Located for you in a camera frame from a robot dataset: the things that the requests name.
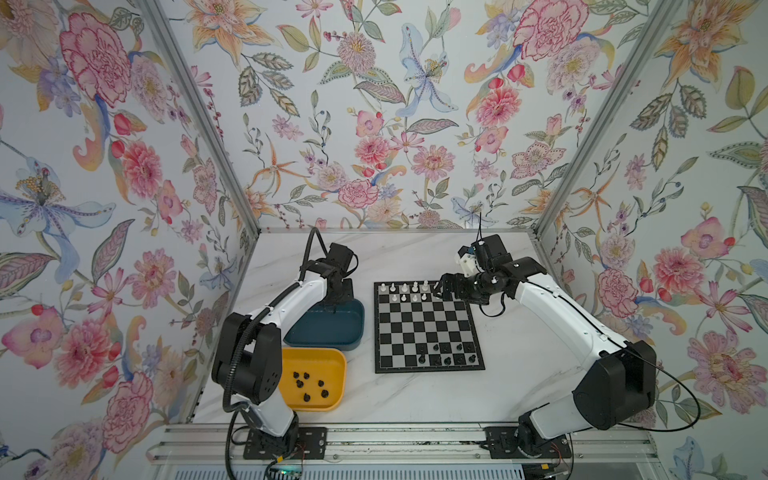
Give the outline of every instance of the wall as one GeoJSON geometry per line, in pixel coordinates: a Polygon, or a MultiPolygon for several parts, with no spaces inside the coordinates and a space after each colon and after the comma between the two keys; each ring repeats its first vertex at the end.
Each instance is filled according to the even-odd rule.
{"type": "Polygon", "coordinates": [[[530,227],[655,4],[162,3],[267,230],[530,227]]]}
{"type": "MultiPolygon", "coordinates": [[[[653,344],[701,401],[694,429],[654,434],[680,480],[768,475],[764,4],[696,0],[678,12],[544,238],[573,296],[653,344]]],[[[691,422],[690,395],[657,382],[636,420],[691,422]]]]}
{"type": "Polygon", "coordinates": [[[159,53],[130,0],[0,0],[2,478],[138,478],[207,376],[254,239],[159,53]]]}

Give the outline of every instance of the marble surface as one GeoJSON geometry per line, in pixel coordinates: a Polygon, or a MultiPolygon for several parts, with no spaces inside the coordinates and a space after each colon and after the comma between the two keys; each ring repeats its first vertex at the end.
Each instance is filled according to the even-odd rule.
{"type": "MultiPolygon", "coordinates": [[[[298,274],[306,234],[268,233],[258,241],[235,305],[248,313],[272,300],[298,274]]],[[[366,308],[360,346],[345,352],[344,398],[331,412],[300,412],[301,422],[501,422],[570,392],[583,376],[558,337],[516,300],[488,318],[472,306],[485,370],[471,372],[374,373],[373,283],[438,280],[458,272],[454,255],[475,240],[474,233],[326,233],[326,245],[347,245],[360,259],[351,276],[355,298],[366,308]]],[[[503,233],[514,258],[536,257],[526,233],[503,233]]],[[[319,244],[311,258],[320,256],[319,244]]],[[[485,309],[499,310],[498,296],[485,309]]],[[[194,422],[225,423],[222,389],[205,385],[194,422]]]]}

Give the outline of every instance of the chessboard frame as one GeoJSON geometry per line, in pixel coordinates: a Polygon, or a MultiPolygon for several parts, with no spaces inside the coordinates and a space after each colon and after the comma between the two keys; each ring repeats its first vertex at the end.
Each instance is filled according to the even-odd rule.
{"type": "MultiPolygon", "coordinates": [[[[417,284],[421,285],[424,282],[424,280],[420,280],[417,282],[417,284]]],[[[437,284],[438,280],[428,280],[429,282],[429,291],[430,295],[434,293],[435,285],[437,284]]],[[[414,373],[414,372],[422,372],[422,373],[431,373],[431,372],[464,372],[464,371],[474,371],[474,370],[485,370],[485,362],[483,361],[482,357],[482,350],[480,348],[480,341],[478,338],[477,330],[475,329],[475,320],[472,317],[472,310],[470,309],[469,302],[464,301],[464,310],[467,312],[467,317],[469,321],[469,327],[472,331],[472,338],[474,339],[475,343],[475,351],[474,354],[477,356],[477,364],[476,365],[442,365],[442,366],[403,366],[403,367],[381,367],[381,356],[380,356],[380,331],[379,331],[379,286],[382,284],[385,284],[387,286],[392,285],[412,285],[413,280],[405,281],[390,281],[390,282],[374,282],[373,284],[373,325],[374,325],[374,335],[375,335],[375,349],[374,349],[374,364],[375,364],[375,373],[414,373]]]]}

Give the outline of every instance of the blue tray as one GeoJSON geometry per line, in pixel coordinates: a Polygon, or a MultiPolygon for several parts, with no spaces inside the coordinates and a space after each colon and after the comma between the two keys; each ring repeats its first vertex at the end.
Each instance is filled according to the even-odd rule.
{"type": "Polygon", "coordinates": [[[355,349],[362,339],[365,313],[358,300],[337,305],[336,313],[333,306],[317,303],[288,331],[284,341],[288,346],[355,349]]]}

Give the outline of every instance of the plastic container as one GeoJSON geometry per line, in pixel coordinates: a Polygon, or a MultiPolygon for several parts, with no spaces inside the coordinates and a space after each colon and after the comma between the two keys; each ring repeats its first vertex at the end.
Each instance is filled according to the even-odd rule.
{"type": "Polygon", "coordinates": [[[301,412],[327,412],[341,403],[346,383],[346,357],[337,349],[292,349],[283,348],[283,376],[280,378],[280,392],[286,404],[301,412]],[[301,388],[296,381],[302,382],[301,388]],[[328,396],[323,398],[323,390],[328,396]],[[304,401],[304,394],[310,396],[304,401]]]}
{"type": "Polygon", "coordinates": [[[366,310],[358,300],[332,306],[315,305],[293,325],[285,336],[289,346],[355,349],[362,339],[366,310]]]}

